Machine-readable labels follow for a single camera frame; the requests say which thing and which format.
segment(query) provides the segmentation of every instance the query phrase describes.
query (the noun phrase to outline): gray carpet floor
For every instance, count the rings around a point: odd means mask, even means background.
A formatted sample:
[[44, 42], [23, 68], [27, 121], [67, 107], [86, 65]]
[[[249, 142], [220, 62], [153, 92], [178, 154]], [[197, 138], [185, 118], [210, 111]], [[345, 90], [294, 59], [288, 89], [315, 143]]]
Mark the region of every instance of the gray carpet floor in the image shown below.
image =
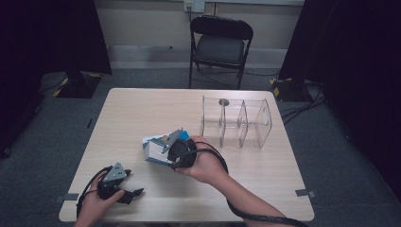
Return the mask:
[[[251, 69], [241, 90], [269, 90], [277, 69]], [[67, 193], [104, 100], [114, 87], [184, 89], [188, 69], [115, 69], [91, 99], [56, 98], [64, 73], [45, 75], [41, 109], [0, 161], [0, 226], [71, 226], [59, 221], [58, 195]], [[234, 74], [195, 72], [193, 88], [228, 89]], [[312, 95], [317, 87], [310, 86]], [[282, 115], [302, 102], [278, 102]], [[87, 125], [93, 119], [91, 127]], [[401, 226], [401, 206], [371, 162], [350, 143], [340, 119], [325, 103], [286, 124], [289, 141], [308, 190], [315, 218], [309, 226]]]

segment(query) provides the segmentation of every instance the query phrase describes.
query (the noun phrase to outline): chair backrest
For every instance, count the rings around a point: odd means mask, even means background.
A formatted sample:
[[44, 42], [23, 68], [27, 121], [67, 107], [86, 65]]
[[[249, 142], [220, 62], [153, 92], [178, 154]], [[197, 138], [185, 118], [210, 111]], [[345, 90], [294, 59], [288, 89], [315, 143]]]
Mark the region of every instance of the chair backrest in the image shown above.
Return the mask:
[[211, 15], [202, 15], [191, 22], [191, 33], [251, 41], [253, 29], [246, 22]]

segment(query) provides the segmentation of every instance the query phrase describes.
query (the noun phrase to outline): wooden table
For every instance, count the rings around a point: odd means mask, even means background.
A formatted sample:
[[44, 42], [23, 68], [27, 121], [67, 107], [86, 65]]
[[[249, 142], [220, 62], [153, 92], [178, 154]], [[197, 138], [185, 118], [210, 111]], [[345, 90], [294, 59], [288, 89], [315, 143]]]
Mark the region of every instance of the wooden table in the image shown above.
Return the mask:
[[[272, 128], [261, 149], [219, 148], [230, 175], [289, 218], [312, 220], [308, 196], [295, 190], [305, 185], [294, 158], [274, 97], [270, 92], [222, 90], [112, 89], [72, 181], [69, 193], [81, 193], [103, 167], [120, 162], [132, 174], [126, 190], [145, 188], [130, 205], [116, 203], [104, 222], [241, 221], [225, 198], [208, 184], [145, 161], [142, 139], [182, 127], [190, 135], [201, 128], [202, 96], [262, 100], [270, 105]], [[76, 220], [76, 201], [65, 201], [61, 221]]]

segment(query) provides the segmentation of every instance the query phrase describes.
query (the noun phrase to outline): chair seat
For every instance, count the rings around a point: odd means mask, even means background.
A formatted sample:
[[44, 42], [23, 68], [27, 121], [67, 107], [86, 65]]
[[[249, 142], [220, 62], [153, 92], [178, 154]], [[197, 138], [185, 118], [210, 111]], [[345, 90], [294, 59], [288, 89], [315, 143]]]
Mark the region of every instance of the chair seat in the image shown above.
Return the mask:
[[241, 40], [202, 35], [194, 59], [239, 66], [242, 63], [244, 46]]

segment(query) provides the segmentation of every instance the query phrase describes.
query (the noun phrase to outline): clear acrylic organizer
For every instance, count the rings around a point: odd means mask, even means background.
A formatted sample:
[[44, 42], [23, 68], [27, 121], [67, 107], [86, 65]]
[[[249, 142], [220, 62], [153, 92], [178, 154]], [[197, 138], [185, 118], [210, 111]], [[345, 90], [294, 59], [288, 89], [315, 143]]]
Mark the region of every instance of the clear acrylic organizer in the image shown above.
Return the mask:
[[203, 97], [200, 133], [213, 146], [262, 148], [270, 130], [266, 99]]

